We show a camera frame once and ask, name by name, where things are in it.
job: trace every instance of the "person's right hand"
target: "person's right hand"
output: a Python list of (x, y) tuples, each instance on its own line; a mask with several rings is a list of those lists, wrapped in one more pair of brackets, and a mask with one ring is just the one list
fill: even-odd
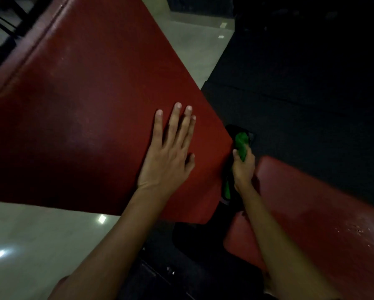
[(255, 156), (252, 154), (250, 147), (246, 144), (246, 157), (245, 161), (241, 161), (237, 150), (233, 150), (234, 163), (233, 163), (233, 175), (234, 175), (234, 187), (236, 191), (241, 194), (241, 190), (250, 186), (252, 177), (255, 171)]

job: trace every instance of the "red leather cushion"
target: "red leather cushion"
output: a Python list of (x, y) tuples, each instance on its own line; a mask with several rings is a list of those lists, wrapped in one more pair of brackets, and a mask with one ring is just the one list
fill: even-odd
[(0, 201), (120, 215), (156, 109), (192, 105), (196, 168), (162, 217), (205, 223), (232, 141), (141, 0), (56, 0), (0, 69)]
[[(256, 176), (277, 222), (345, 299), (374, 299), (374, 208), (270, 157)], [(237, 214), (224, 247), (264, 269), (249, 225)]]

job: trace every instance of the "green cloth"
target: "green cloth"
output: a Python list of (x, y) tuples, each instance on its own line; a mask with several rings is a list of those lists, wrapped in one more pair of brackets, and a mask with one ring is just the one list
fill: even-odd
[[(249, 137), (246, 133), (244, 132), (240, 132), (236, 135), (236, 138), (235, 138), (235, 148), (237, 149), (238, 151), (238, 154), (240, 155), (240, 158), (241, 158), (241, 161), (245, 161), (245, 157), (246, 157), (246, 147), (245, 147), (245, 144), (249, 144)], [(233, 170), (232, 168), (230, 168), (230, 173), (229, 175), (232, 175), (233, 174)], [(224, 197), (227, 199), (227, 200), (230, 200), (231, 199), (231, 195), (230, 195), (230, 186), (229, 186), (229, 176), (227, 176), (227, 181), (224, 185)]]

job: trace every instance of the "person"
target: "person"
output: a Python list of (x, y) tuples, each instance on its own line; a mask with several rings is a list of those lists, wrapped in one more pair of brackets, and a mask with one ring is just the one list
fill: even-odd
[[(194, 169), (188, 156), (196, 117), (187, 106), (174, 105), (163, 137), (163, 111), (155, 113), (152, 141), (137, 180), (137, 190), (114, 227), (77, 269), (50, 296), (50, 300), (113, 300), (170, 196)], [(256, 234), (264, 262), (281, 300), (334, 300), (339, 293), (282, 231), (252, 186), (255, 156), (247, 147), (242, 162), (233, 151), (235, 189)]]

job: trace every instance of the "tiled floor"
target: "tiled floor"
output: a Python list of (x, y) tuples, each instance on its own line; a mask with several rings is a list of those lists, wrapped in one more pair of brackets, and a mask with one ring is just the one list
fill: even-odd
[[(202, 26), (220, 26), (219, 18), (197, 17), (200, 25), (191, 24), (194, 16), (188, 17), (190, 24), (175, 21), (180, 16), (169, 14), (163, 0), (148, 0), (146, 5), (201, 88), (233, 30)], [(0, 203), (0, 300), (46, 299), (56, 282), (74, 270), (118, 219), (106, 215), (100, 223), (99, 217)]]

